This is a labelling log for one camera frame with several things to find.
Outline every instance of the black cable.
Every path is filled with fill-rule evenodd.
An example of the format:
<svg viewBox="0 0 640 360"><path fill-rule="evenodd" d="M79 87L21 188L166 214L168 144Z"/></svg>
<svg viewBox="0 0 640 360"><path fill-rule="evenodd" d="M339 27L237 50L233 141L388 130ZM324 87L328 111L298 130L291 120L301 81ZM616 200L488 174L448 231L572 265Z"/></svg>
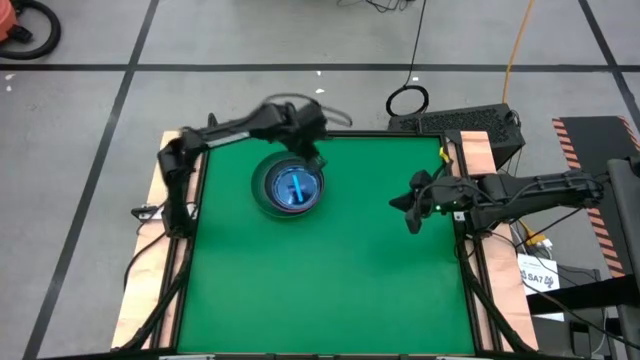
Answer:
<svg viewBox="0 0 640 360"><path fill-rule="evenodd" d="M511 348L514 349L514 351L535 353L536 351L533 348L531 348L529 345L527 345L522 340L520 335L515 330L513 330L513 328L507 321L507 319L504 317L504 315L502 315L502 313L497 308L495 303L491 300L489 295L487 295L487 293L484 291L484 289L482 288L482 285L480 284L480 281L473 273L473 269L471 268L471 264L469 263L469 260L463 256L460 256L463 250L466 252L466 248L463 246L464 243L458 242L458 244L460 245L458 247L458 251L459 251L458 258L461 259L460 264L462 265L463 279L467 282L467 284L469 285L473 293L478 297L478 300L480 300L480 303L484 306L485 310L487 311L487 315L490 316L491 319L493 319L496 326L498 327L500 332L502 332L502 335L507 340Z"/></svg>
<svg viewBox="0 0 640 360"><path fill-rule="evenodd" d="M390 116L399 116L398 114L394 113L393 110L391 109L391 103L393 102L393 99L395 99L396 96L400 95L401 93L407 90L416 90L420 92L422 94L423 101L422 101L422 105L418 110L406 115L421 114L427 111L427 108L429 107L429 92L427 91L427 89L425 89L420 85L408 85L409 80L411 80L411 73L413 72L413 65L416 59L416 52L418 50L418 41L420 40L420 32L422 31L422 19L424 19L424 9L426 7L427 7L427 0L424 0L424 2L422 3L422 10L420 12L420 22L418 23L418 33L416 34L416 42L413 46L413 55L411 55L411 65L409 66L409 75L407 76L407 81L405 81L404 85L402 85L398 90L394 91L393 93L391 93L391 95L389 95L389 98L387 99L387 103L385 104L385 107L387 109L387 114L389 114Z"/></svg>
<svg viewBox="0 0 640 360"><path fill-rule="evenodd" d="M339 7L347 7L347 6L352 6L352 5L356 5L359 4L361 2L363 2L364 0L356 0L354 2L348 3L348 4L343 4L343 0L338 0L336 1L336 5Z"/></svg>
<svg viewBox="0 0 640 360"><path fill-rule="evenodd" d="M153 239L150 243L148 243L147 245L145 245L142 249L140 249L140 251L138 251L129 261L129 264L127 265L127 269L124 271L124 281L123 281L123 290L127 289L127 281L129 279L129 272L131 271L131 268L133 267L133 264L136 263L136 261L138 260L138 258L144 254L145 251L151 249L155 244L157 244L160 240L162 240L164 238L164 236L166 235L166 232L163 232L162 234L160 234L157 238Z"/></svg>
<svg viewBox="0 0 640 360"><path fill-rule="evenodd" d="M499 236L499 237L501 237L501 238L503 238L503 239L507 240L507 241L508 241L512 246L513 246L513 249L514 249L514 251L516 251L516 254L517 254L517 246L516 246L516 245L514 245L514 244L513 244L513 242L512 242L512 241L510 241L507 237L505 237L505 236L503 236L503 235L500 235L500 234L498 234L498 233L496 233L496 232L493 232L493 231L491 232L491 234L492 234L492 235ZM543 268L545 268L545 269L547 269L549 272L551 272L551 273L553 273L553 274L556 274L558 277L560 277L560 278L564 279L565 281L567 281L567 282L569 282L569 283L573 284L574 286L580 286L580 285L578 285L577 283L575 283L574 281L572 281L571 279L567 278L566 276L561 275L559 272L557 272L557 271L553 271L552 269L549 269L549 268L548 268L548 267L547 267L547 266L542 262L542 260L541 260L539 257L537 257L537 256L535 256L535 255L531 255L531 256L533 256L534 258L536 258L536 260L538 260L538 262L540 263L540 265L542 265L542 267L543 267ZM591 277L593 280L598 281L598 279L596 279L596 278L595 278L595 276L593 276L593 275L591 275L591 274L587 273L586 271L578 271L578 270L571 270L571 269L567 269L566 267L563 267L562 265L559 265L559 264L557 264L557 266L558 266L558 267L563 268L563 270L565 270L565 271L569 271L569 272L573 272L573 273L580 273L580 274L584 274L584 275L587 275L587 276ZM529 286L526 282L524 282L524 281L523 281L522 283L523 283L523 284L525 284L528 288L533 289L533 290L535 290L535 291L536 291L536 292L538 292L538 293L541 293L540 291L538 291L538 290L534 289L533 287ZM575 313L573 313L573 312L571 312L571 311L567 311L567 312L568 312L568 313L570 313L571 315L575 316L576 318L581 319L581 318L580 318L579 316L577 316ZM604 308L602 309L602 317L606 320L607 314L606 314L606 310L605 310ZM591 326L593 326L594 328L596 328L598 331L602 332L602 334L603 334L603 335L602 335L602 336L603 336L603 339L604 339L604 338L609 338L610 333L609 333L609 332L607 332L604 328L600 329L600 328L598 328L598 327L594 326L593 324L591 324L591 323L589 323L589 322L587 322L587 325L591 325ZM591 337L589 337L589 348L591 348Z"/></svg>
<svg viewBox="0 0 640 360"><path fill-rule="evenodd" d="M574 318L576 318L576 319L578 319L578 320L582 321L582 322L583 322L583 323L585 323L586 325L591 326L592 328L594 328L594 329L598 330L599 332L601 332L601 333L605 334L606 336L611 337L611 338L613 338L613 339L616 339L616 340L620 341L621 343L623 343L623 344L625 344L625 345L627 345L627 346L630 346L630 347L632 347L632 348L634 348L634 349L636 349L636 350L640 350L640 345L638 345L638 344L634 344L634 343L632 343L632 342L630 342L630 341L628 341L628 340L625 340L625 339L623 339L623 338L621 338L621 337L619 337L619 336L617 336L617 335L614 335L613 333L611 333L611 332L609 332L609 331L607 331L607 330L605 330L605 329L601 328L600 326L598 326L598 325L596 325L596 324L592 323L591 321L586 320L585 318L583 318L583 317L581 317L581 316L577 315L575 312L573 312L571 309L569 309L567 306L565 306L565 305L564 305L563 303L561 303L560 301L558 301L558 300L554 299L553 297L551 297L551 296L549 296L549 295L547 295L547 294L543 293L542 291L539 291L538 289L535 289L534 287L530 286L530 285L529 285L529 284L527 284L526 282L523 282L523 284L524 284L526 287L528 287L529 289L531 289L531 290L535 291L538 295L540 295L540 296L542 296L543 298L545 298L545 299L547 299L547 300L551 301L552 303L554 303L557 307L559 307L560 309L562 309L562 311L564 311L564 312L566 312L566 313L571 314L571 316L573 316Z"/></svg>
<svg viewBox="0 0 640 360"><path fill-rule="evenodd" d="M590 273L588 273L587 271L584 271L584 270L572 270L572 269L569 269L568 267L560 265L560 264L558 264L558 267L562 268L562 270L564 270L566 272L571 272L571 273L574 273L574 274L583 274L583 275L586 275L586 276L590 277L591 279L593 279L593 281L600 281L600 280L596 279L595 276L593 276Z"/></svg>
<svg viewBox="0 0 640 360"><path fill-rule="evenodd" d="M560 223L560 222L562 222L562 221L564 221L564 220L566 220L566 219L570 218L571 216L573 216L573 215L577 214L577 213L578 213L578 211L580 211L580 210L582 210L582 208L575 209L574 211L572 211L572 212L568 213L567 215L565 215L565 216L561 217L560 219L558 219L558 220L556 220L556 221L552 222L551 224L549 224L549 225L545 226L544 228L542 228L542 230L540 230L540 231L536 232L535 234L533 234L533 235L531 235L531 236L527 236L524 240L522 240L522 242L521 242L521 243L519 243L519 244L517 244L517 245L516 245L516 249L517 249L519 246L522 246L523 244L525 244L527 241L529 241L529 240L533 239L534 237L536 237L536 235L540 235L540 234L542 234L543 232L545 232L545 231L549 230L550 228L552 228L552 227L556 226L558 223Z"/></svg>
<svg viewBox="0 0 640 360"><path fill-rule="evenodd" d="M524 149L524 147L521 147L520 151L518 151L518 160L516 161L516 169L513 172L514 177L518 175L518 166L520 166L520 157L522 156L522 149Z"/></svg>
<svg viewBox="0 0 640 360"><path fill-rule="evenodd" d="M398 8L398 4L400 3L401 0L396 1L396 4L393 7L390 7L392 1L393 0L389 0L389 3L387 4L387 6L384 6L384 5L380 5L378 3L373 2L373 0L365 0L367 4L373 6L381 14L384 14L387 11L393 11Z"/></svg>
<svg viewBox="0 0 640 360"><path fill-rule="evenodd" d="M191 239L186 239L187 246L184 252L184 258L180 265L180 270L176 274L175 278L171 282L171 285L167 289L167 292L158 300L158 303L153 308L145 322L138 328L138 331L133 335L131 340L116 350L139 350L144 345L145 341L155 328L156 323L162 319L164 312L166 311L171 300L176 295L188 279L189 268L191 267L193 242Z"/></svg>
<svg viewBox="0 0 640 360"><path fill-rule="evenodd" d="M62 35L62 26L60 25L60 20L56 16L56 14L45 4L34 0L22 0L16 1L17 7L16 10L22 10L22 8L31 8L38 10L44 16L49 19L51 23L51 32L47 40L41 46L27 51L9 51L9 50L0 50L0 58L12 59L12 60L31 60L37 59L44 55L49 54L53 51L53 49L58 46L60 42L60 37Z"/></svg>
<svg viewBox="0 0 640 360"><path fill-rule="evenodd" d="M409 75L407 76L407 81L404 82L405 85L409 83L411 80L411 72L413 72L413 64L416 59L416 52L418 51L418 40L420 40L420 32L422 31L422 19L424 18L424 9L427 7L427 0L424 0L422 3L422 10L420 12L420 21L418 23L418 33L416 34L416 42L413 45L413 55L411 55L411 66L409 66Z"/></svg>

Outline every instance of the gray floor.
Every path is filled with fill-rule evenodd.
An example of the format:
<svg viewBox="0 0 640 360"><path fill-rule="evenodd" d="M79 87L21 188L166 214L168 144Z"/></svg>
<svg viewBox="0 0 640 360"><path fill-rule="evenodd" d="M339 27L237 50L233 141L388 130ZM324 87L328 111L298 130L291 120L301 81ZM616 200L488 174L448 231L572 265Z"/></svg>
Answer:
<svg viewBox="0 0 640 360"><path fill-rule="evenodd" d="M30 62L33 68L8 70L14 62L0 60L0 359L23 356L114 101L118 105L124 72L131 70L126 64L147 9L155 4L44 2L64 26L59 48ZM338 7L333 0L161 0L140 64L338 64L337 70L135 72L122 89L128 91L126 100L39 356L109 349L122 274L136 238L137 223L128 212L146 199L164 130L202 126L210 111L220 119L242 116L265 96L284 91L313 95L349 112L357 129L384 129L389 118L384 102L406 71L339 71L339 64L408 64L421 4L379 14L362 3ZM640 64L640 4L589 4L617 62ZM526 5L525 0L429 0L416 63L504 65ZM47 29L37 16L25 14L24 21ZM536 2L516 63L607 64L577 0ZM96 66L60 71L43 64ZM122 66L112 71L101 64ZM568 169L552 118L631 118L612 74L582 69L513 74L509 105L519 111L528 143L520 175ZM429 89L430 110L500 102L504 74L472 70L482 69L413 77ZM624 78L640 93L640 74ZM324 92L316 94L318 89ZM415 101L406 95L394 109L409 111ZM527 220L540 228L566 212ZM545 234L561 264L607 273L584 213Z"/></svg>

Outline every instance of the table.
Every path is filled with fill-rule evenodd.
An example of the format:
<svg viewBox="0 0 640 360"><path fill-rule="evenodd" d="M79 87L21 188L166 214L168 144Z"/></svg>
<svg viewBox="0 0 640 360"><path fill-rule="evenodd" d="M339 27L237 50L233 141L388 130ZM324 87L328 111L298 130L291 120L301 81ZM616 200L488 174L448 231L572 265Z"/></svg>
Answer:
<svg viewBox="0 0 640 360"><path fill-rule="evenodd" d="M165 133L162 144L165 144L176 135L176 132ZM462 140L462 149L465 154L469 174L495 172L486 133L463 132ZM455 147L449 144L448 149L452 158L456 159ZM456 171L459 171L459 169L456 169L456 166L454 166L454 172ZM189 200L195 199L197 180L198 176L192 176ZM164 200L165 196L166 191L159 171L156 169L148 196L148 202L150 204L159 204ZM136 251L146 245L151 239L155 238L157 234L162 233L162 226L159 221L146 225L138 238ZM510 238L510 231L506 225L498 227L496 232ZM183 245L184 244L173 245L178 248L178 251L175 252L177 255L175 261L173 261L173 264L169 264L173 265L174 272L180 264L181 246ZM496 305L525 342L534 348L537 347L513 247L499 237L491 237L485 239L483 248L483 260L486 263L488 278L491 283L491 292ZM113 346L121 345L127 341L155 305L163 282L164 270L168 266L167 254L169 253L169 249L169 240L163 239L161 243L152 248L149 253L142 256L136 265L134 265L130 274L129 285L123 298L123 305L114 334ZM476 308L482 346L487 350L493 349L494 341L492 341L492 331L487 321L486 313L477 300ZM156 342L160 347L168 347L172 344L171 330L174 326L173 319L175 309L176 304L174 300L174 303L165 315L162 331L156 335ZM495 342L503 346L505 350L508 350L508 345L503 339L496 339Z"/></svg>

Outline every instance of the yellow cable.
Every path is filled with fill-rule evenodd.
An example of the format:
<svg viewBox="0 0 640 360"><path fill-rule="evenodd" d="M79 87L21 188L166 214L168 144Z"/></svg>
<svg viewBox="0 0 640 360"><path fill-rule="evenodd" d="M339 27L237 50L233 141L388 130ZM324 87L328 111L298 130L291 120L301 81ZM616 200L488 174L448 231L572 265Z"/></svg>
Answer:
<svg viewBox="0 0 640 360"><path fill-rule="evenodd" d="M518 222L520 223L520 225L522 225L522 227L524 228L524 231L527 233L527 237L525 238L525 240L528 246L537 245L538 243L543 242L544 240L547 239L547 237L544 236L544 234L536 235L536 232L531 230L531 228L528 227L527 224L524 223L524 221L518 219Z"/></svg>
<svg viewBox="0 0 640 360"><path fill-rule="evenodd" d="M522 19L520 31L518 32L518 37L516 38L516 43L513 45L513 50L511 50L511 57L509 58L509 63L507 64L507 73L504 76L504 87L502 88L502 103L504 104L507 103L507 91L509 90L509 76L511 75L511 65L513 65L513 60L516 58L518 47L520 47L520 39L522 39L524 29L527 27L527 23L529 22L529 14L531 13L531 8L533 8L533 3L535 2L536 0L529 0L529 6L527 6L527 12L524 14L524 19Z"/></svg>

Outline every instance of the orange cable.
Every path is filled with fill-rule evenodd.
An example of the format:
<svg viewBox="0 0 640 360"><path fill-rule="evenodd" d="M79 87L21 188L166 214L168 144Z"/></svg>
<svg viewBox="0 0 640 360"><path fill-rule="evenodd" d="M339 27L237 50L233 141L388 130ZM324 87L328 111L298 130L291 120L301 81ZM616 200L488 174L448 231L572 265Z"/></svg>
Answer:
<svg viewBox="0 0 640 360"><path fill-rule="evenodd" d="M527 6L527 12L524 14L524 19L522 19L522 24L520 25L520 31L518 32L518 37L516 38L516 43L513 45L513 50L511 50L511 57L509 58L509 63L507 64L507 73L504 77L504 87L502 88L502 103L507 103L507 91L509 90L509 77L511 75L511 65L513 65L513 60L516 58L516 53L518 52L518 47L520 47L520 40L522 39L522 34L524 34L524 29L527 27L527 23L529 22L529 14L531 13L531 9L533 8L533 3L536 0L529 0L529 6Z"/></svg>

